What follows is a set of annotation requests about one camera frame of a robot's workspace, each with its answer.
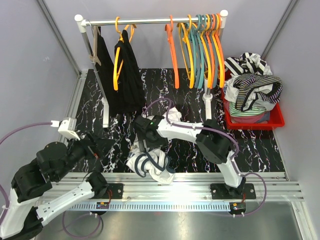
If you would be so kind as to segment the white tank top navy trim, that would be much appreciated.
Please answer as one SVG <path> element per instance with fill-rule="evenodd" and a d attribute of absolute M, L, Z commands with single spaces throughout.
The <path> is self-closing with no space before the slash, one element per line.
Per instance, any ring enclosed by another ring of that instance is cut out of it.
<path fill-rule="evenodd" d="M 130 170 L 141 178 L 145 178 L 147 174 L 149 174 L 156 182 L 168 185 L 173 182 L 176 175 L 175 170 L 170 167 L 170 163 L 171 157 L 166 155 L 166 153 L 161 150 L 161 147 L 152 150 L 147 149 L 147 152 L 140 151 L 136 133 L 126 162 L 126 166 L 129 167 Z"/>

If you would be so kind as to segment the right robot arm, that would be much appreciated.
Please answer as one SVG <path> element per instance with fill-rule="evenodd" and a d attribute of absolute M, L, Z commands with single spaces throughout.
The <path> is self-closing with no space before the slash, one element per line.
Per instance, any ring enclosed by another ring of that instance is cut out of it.
<path fill-rule="evenodd" d="M 133 126 L 141 150 L 167 147 L 172 139 L 196 144 L 205 159 L 218 166 L 224 178 L 224 192 L 233 199 L 244 194 L 246 178 L 239 173 L 234 162 L 235 153 L 231 150 L 231 143 L 235 141 L 212 119 L 190 123 L 168 120 L 159 115 L 152 119 L 138 116 Z"/>

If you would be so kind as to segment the black white striped tank top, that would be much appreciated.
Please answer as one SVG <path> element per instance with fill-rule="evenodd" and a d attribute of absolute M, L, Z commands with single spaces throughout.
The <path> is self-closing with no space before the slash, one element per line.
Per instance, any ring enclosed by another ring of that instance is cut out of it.
<path fill-rule="evenodd" d="M 228 57 L 224 66 L 232 78 L 272 76 L 271 67 L 257 53 L 245 52 L 239 57 Z"/>

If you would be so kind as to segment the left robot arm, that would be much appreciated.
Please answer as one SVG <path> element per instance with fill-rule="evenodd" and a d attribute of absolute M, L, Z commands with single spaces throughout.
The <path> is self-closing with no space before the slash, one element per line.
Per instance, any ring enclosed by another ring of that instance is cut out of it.
<path fill-rule="evenodd" d="M 88 133 L 83 139 L 72 139 L 70 145 L 51 142 L 36 153 L 35 159 L 22 166 L 11 181 L 9 200 L 0 217 L 2 240 L 30 240 L 58 215 L 73 205 L 93 197 L 107 195 L 108 183 L 94 170 L 69 192 L 37 205 L 43 194 L 52 189 L 82 160 L 96 160 L 107 154 L 115 140 Z"/>

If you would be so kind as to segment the orange hanger with white top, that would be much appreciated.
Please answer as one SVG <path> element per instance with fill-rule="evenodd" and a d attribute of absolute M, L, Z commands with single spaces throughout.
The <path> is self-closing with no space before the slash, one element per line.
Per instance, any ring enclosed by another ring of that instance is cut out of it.
<path fill-rule="evenodd" d="M 171 61 L 173 65 L 174 87 L 175 89 L 179 89 L 180 79 L 179 79 L 179 70 L 178 70 L 178 60 L 177 60 L 176 48 L 175 48 L 174 37 L 173 37 L 173 29 L 174 29 L 173 16 L 170 15 L 169 18 L 170 18 L 170 23 L 167 23 L 165 25 L 164 30 L 167 33 L 167 41 L 169 44 Z"/>

